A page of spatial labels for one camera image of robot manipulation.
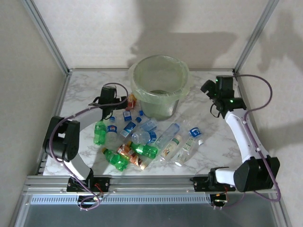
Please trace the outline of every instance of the blue label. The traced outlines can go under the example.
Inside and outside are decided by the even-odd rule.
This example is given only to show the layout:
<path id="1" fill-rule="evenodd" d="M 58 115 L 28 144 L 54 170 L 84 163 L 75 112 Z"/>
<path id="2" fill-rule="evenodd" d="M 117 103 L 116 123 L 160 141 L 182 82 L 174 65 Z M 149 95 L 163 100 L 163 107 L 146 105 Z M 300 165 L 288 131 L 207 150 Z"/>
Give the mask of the blue label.
<path id="1" fill-rule="evenodd" d="M 200 130 L 198 129 L 198 127 L 192 128 L 191 130 L 189 130 L 189 133 L 193 136 L 193 137 L 197 137 L 199 135 L 201 135 L 202 133 L 200 132 Z"/>
<path id="2" fill-rule="evenodd" d="M 114 126 L 114 125 L 107 126 L 106 132 L 110 132 L 110 131 L 117 133 L 117 126 Z"/>
<path id="3" fill-rule="evenodd" d="M 128 133 L 131 133 L 134 127 L 136 127 L 136 124 L 133 122 L 129 122 L 127 126 L 125 126 L 124 130 L 127 131 Z"/>
<path id="4" fill-rule="evenodd" d="M 147 143 L 153 143 L 154 141 L 156 141 L 157 139 L 157 135 L 155 132 L 153 131 L 148 131 L 148 133 L 150 134 L 150 140 Z"/>

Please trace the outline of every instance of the bottle cap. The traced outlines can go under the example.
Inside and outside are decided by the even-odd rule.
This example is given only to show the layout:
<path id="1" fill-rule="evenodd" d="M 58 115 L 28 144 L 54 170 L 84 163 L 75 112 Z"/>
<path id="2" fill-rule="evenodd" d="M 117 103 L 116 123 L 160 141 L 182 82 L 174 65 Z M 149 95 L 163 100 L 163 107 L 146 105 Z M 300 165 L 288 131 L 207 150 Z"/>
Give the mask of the bottle cap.
<path id="1" fill-rule="evenodd" d="M 142 121 L 141 117 L 137 117 L 137 118 L 136 118 L 136 121 L 137 121 L 138 123 L 140 123 L 140 122 Z"/>
<path id="2" fill-rule="evenodd" d="M 179 140 L 179 142 L 181 142 L 181 140 L 182 140 L 182 137 L 181 137 L 180 135 L 175 135 L 175 138 L 176 138 L 177 140 Z"/>

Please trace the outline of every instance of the crushed plastic bottle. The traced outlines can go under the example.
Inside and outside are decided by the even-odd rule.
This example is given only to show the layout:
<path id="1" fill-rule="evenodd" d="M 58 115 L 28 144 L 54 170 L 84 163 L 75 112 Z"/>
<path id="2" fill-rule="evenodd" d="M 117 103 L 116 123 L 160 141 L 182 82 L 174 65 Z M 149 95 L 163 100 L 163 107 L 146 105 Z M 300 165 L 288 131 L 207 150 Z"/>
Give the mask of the crushed plastic bottle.
<path id="1" fill-rule="evenodd" d="M 95 136 L 94 136 L 94 144 L 96 145 L 104 145 L 105 143 L 105 134 L 106 127 L 103 121 L 98 121 L 95 125 Z"/>
<path id="2" fill-rule="evenodd" d="M 162 150 L 165 145 L 178 133 L 180 126 L 177 123 L 171 124 L 161 136 L 157 139 L 155 146 Z"/>

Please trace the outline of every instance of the blue bottle cap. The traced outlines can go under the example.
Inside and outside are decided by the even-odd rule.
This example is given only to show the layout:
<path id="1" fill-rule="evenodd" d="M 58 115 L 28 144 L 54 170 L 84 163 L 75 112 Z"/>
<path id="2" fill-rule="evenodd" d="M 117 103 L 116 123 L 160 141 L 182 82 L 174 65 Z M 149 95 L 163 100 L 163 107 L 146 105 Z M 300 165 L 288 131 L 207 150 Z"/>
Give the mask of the blue bottle cap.
<path id="1" fill-rule="evenodd" d="M 136 121 L 137 121 L 138 123 L 140 123 L 140 122 L 142 121 L 141 117 L 137 117 L 137 118 L 136 118 Z"/>

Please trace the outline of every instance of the wire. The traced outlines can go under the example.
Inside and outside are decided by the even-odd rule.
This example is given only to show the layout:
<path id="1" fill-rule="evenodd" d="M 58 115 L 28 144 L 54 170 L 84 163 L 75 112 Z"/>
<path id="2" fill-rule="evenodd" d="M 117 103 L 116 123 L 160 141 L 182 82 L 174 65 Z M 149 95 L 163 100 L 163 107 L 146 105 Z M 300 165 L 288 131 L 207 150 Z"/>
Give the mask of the wire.
<path id="1" fill-rule="evenodd" d="M 78 178 L 78 177 L 77 177 L 77 176 L 76 176 L 76 175 L 75 175 L 75 174 L 66 166 L 66 164 L 64 163 L 63 160 L 60 160 L 60 159 L 58 159 L 58 158 L 55 156 L 55 154 L 54 154 L 54 152 L 53 152 L 53 137 L 54 137 L 56 131 L 58 130 L 58 128 L 59 128 L 64 122 L 66 122 L 66 121 L 69 120 L 69 119 L 75 118 L 75 117 L 77 117 L 77 116 L 79 116 L 79 115 L 82 115 L 83 113 L 85 113 L 85 112 L 87 112 L 87 111 L 90 111 L 90 110 L 93 110 L 93 109 L 96 109 L 96 108 L 105 107 L 105 106 L 115 106 L 115 105 L 120 105 L 120 104 L 126 102 L 126 101 L 127 101 L 127 97 L 128 97 L 128 91 L 127 91 L 126 87 L 124 87 L 122 84 L 114 83 L 114 82 L 113 82 L 113 83 L 107 83 L 107 84 L 105 84 L 105 85 L 103 85 L 103 86 L 110 85 L 110 84 L 116 84 L 116 85 L 119 85 L 119 86 L 121 86 L 122 88 L 124 88 L 124 90 L 126 91 L 126 98 L 125 98 L 124 100 L 122 100 L 121 102 L 119 102 L 119 103 L 110 103 L 110 104 L 102 104 L 102 105 L 96 105 L 96 106 L 89 106 L 88 108 L 86 108 L 86 109 L 84 109 L 84 110 L 81 110 L 81 111 L 79 111 L 78 113 L 75 113 L 75 114 L 73 114 L 73 115 L 71 115 L 71 116 L 69 116 L 69 117 L 65 117 L 64 119 L 62 119 L 62 120 L 54 127 L 53 132 L 52 132 L 52 134 L 51 134 L 51 136 L 50 136 L 50 139 L 49 139 L 49 150 L 50 150 L 50 153 L 51 153 L 53 159 L 54 159 L 56 162 L 60 163 L 60 164 L 61 164 L 61 165 L 70 173 L 71 177 L 75 178 L 75 180 L 78 181 L 78 183 L 79 183 L 87 192 L 89 192 L 89 193 L 92 194 L 92 196 L 86 197 L 85 199 L 83 199 L 83 200 L 81 201 L 81 203 L 80 203 L 80 209 L 81 209 L 81 210 L 92 210 L 92 209 L 98 207 L 98 206 L 100 205 L 100 199 L 99 199 L 98 195 L 96 195 L 91 189 L 89 189 L 87 186 L 84 185 L 84 183 L 82 182 L 82 180 L 80 180 L 80 179 L 79 179 L 79 178 Z M 89 207 L 89 208 L 83 208 L 83 206 L 82 206 L 83 203 L 84 203 L 86 200 L 92 199 L 92 198 L 96 198 L 96 199 L 97 199 L 96 204 L 92 205 L 92 206 Z"/>
<path id="2" fill-rule="evenodd" d="M 233 77 L 236 77 L 236 78 L 237 78 L 237 77 L 254 77 L 254 78 L 258 78 L 258 79 L 264 81 L 264 82 L 267 84 L 268 88 L 269 88 L 270 95 L 269 95 L 268 101 L 267 101 L 264 105 L 262 105 L 262 106 L 260 106 L 260 107 L 258 107 L 258 108 L 254 108 L 254 109 L 248 110 L 248 111 L 245 113 L 245 115 L 244 115 L 244 121 L 245 121 L 245 122 L 243 122 L 243 123 L 244 123 L 244 127 L 246 128 L 246 130 L 247 130 L 249 136 L 252 138 L 252 142 L 253 142 L 253 144 L 254 144 L 254 146 L 255 146 L 256 151 L 259 153 L 261 159 L 262 159 L 263 162 L 264 162 L 264 165 L 265 165 L 265 167 L 266 167 L 266 169 L 267 169 L 267 171 L 268 171 L 268 174 L 269 174 L 269 176 L 270 176 L 272 182 L 274 183 L 274 186 L 275 186 L 276 191 L 277 191 L 277 198 L 276 198 L 276 199 L 270 199 L 270 198 L 267 198 L 267 197 L 264 196 L 264 195 L 261 195 L 260 193 L 258 193 L 258 192 L 256 192 L 256 191 L 254 191 L 254 193 L 256 193 L 257 195 L 259 195 L 259 196 L 262 197 L 263 199 L 266 199 L 266 200 L 268 200 L 268 201 L 270 201 L 270 202 L 279 202 L 279 201 L 281 200 L 281 191 L 280 191 L 280 188 L 279 188 L 279 186 L 278 186 L 278 183 L 277 183 L 277 181 L 276 181 L 276 179 L 275 179 L 275 177 L 274 177 L 274 174 L 273 174 L 273 172 L 271 171 L 271 169 L 270 169 L 270 167 L 269 167 L 269 165 L 268 165 L 268 163 L 267 163 L 267 161 L 266 161 L 264 155 L 262 154 L 261 150 L 259 149 L 258 143 L 256 142 L 255 138 L 253 137 L 253 135 L 252 135 L 252 133 L 251 133 L 251 131 L 250 131 L 250 128 L 249 128 L 248 125 L 246 124 L 247 116 L 248 116 L 249 113 L 251 113 L 251 112 L 253 112 L 253 111 L 256 111 L 256 110 L 263 109 L 263 108 L 265 108 L 265 107 L 270 103 L 270 101 L 271 101 L 271 99 L 272 99 L 272 97 L 273 97 L 273 89 L 272 89 L 270 83 L 269 83 L 267 80 L 265 80 L 264 78 L 260 77 L 260 76 L 250 75 L 250 74 L 243 74 L 243 75 L 237 75 L 237 76 L 233 76 Z"/>

